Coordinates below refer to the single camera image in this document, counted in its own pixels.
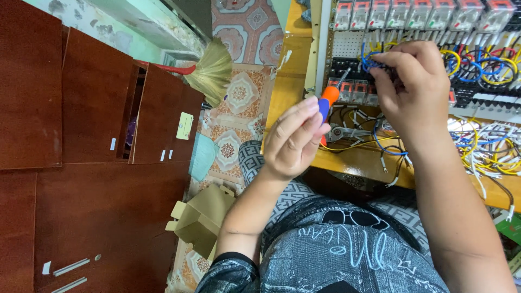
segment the transparent relay cover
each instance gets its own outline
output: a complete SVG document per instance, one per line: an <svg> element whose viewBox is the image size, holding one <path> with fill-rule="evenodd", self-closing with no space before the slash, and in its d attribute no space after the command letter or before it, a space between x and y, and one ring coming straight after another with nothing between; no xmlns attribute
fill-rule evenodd
<svg viewBox="0 0 521 293"><path fill-rule="evenodd" d="M391 6L390 0L373 0L369 15L369 29L383 29L386 27L387 14Z"/></svg>
<svg viewBox="0 0 521 293"><path fill-rule="evenodd" d="M351 8L354 1L338 1L337 13L334 17L334 29L337 31L346 31L351 23Z"/></svg>
<svg viewBox="0 0 521 293"><path fill-rule="evenodd" d="M454 0L456 8L449 24L451 31L471 31L483 11L481 0Z"/></svg>
<svg viewBox="0 0 521 293"><path fill-rule="evenodd" d="M433 0L432 13L427 20L426 30L443 30L449 25L452 12L456 7L453 0Z"/></svg>
<svg viewBox="0 0 521 293"><path fill-rule="evenodd" d="M485 0L485 6L485 12L481 15L476 30L500 33L514 14L514 5L509 0Z"/></svg>
<svg viewBox="0 0 521 293"><path fill-rule="evenodd" d="M405 28L411 30L424 29L431 11L432 2L430 0L414 0Z"/></svg>
<svg viewBox="0 0 521 293"><path fill-rule="evenodd" d="M411 11L410 0L392 0L389 9L389 17L387 18L387 29L404 29L405 22Z"/></svg>
<svg viewBox="0 0 521 293"><path fill-rule="evenodd" d="M369 9L371 7L371 1L368 0L356 0L353 6L353 17L351 18L351 26L349 27L352 31L365 30L367 27L367 19L369 18Z"/></svg>

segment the light blue cloth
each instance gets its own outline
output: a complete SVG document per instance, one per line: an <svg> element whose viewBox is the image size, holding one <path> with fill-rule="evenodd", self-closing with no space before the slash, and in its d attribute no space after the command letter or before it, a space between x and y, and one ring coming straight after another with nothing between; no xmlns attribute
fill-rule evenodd
<svg viewBox="0 0 521 293"><path fill-rule="evenodd" d="M210 171L219 149L220 147L211 138L196 133L188 174L197 181L203 181Z"/></svg>

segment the right hand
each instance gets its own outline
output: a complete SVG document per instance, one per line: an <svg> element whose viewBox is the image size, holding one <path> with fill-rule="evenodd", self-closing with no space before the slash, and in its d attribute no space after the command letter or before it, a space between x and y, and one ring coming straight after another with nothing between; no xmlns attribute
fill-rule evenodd
<svg viewBox="0 0 521 293"><path fill-rule="evenodd" d="M405 42L373 59L398 73L399 80L393 83L383 69L370 70L380 108L406 147L414 151L447 136L451 83L436 45Z"/></svg>

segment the wooden workbench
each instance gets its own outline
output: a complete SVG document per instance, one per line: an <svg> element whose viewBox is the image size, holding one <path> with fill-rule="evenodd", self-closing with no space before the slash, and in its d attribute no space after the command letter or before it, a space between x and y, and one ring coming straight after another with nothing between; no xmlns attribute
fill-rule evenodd
<svg viewBox="0 0 521 293"><path fill-rule="evenodd" d="M282 65L279 61L279 70L277 71L271 96L265 135L269 133L273 123L284 111L303 99L307 61L310 53L313 54L309 50L313 40L312 25L300 19L300 15L305 9L304 6L292 1L285 29L286 35L280 53L281 60L289 50L291 50L291 56ZM399 156L384 156L387 169L390 170L389 173L385 173L381 166L379 151L353 148L339 154L333 154L319 150L315 160L312 162L312 166L366 177L376 181L391 182L394 179L394 170L396 169L398 159ZM470 179L479 193L481 193L481 188L476 178L470 176ZM509 199L507 194L489 178L482 178L481 181L487 190L485 204L508 209ZM510 189L515 199L515 210L516 212L521 212L521 178L505 176L500 182ZM414 170L405 166L402 167L400 178L396 185L415 188Z"/></svg>

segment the star print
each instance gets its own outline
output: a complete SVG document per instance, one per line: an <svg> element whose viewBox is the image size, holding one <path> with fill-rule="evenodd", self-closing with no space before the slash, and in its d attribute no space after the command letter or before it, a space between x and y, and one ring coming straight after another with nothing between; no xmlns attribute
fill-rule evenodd
<svg viewBox="0 0 521 293"><path fill-rule="evenodd" d="M307 279L300 278L300 280L297 283L299 283L302 288L307 287Z"/></svg>
<svg viewBox="0 0 521 293"><path fill-rule="evenodd" d="M290 279L292 279L295 276L295 270L288 270L286 275L290 276Z"/></svg>

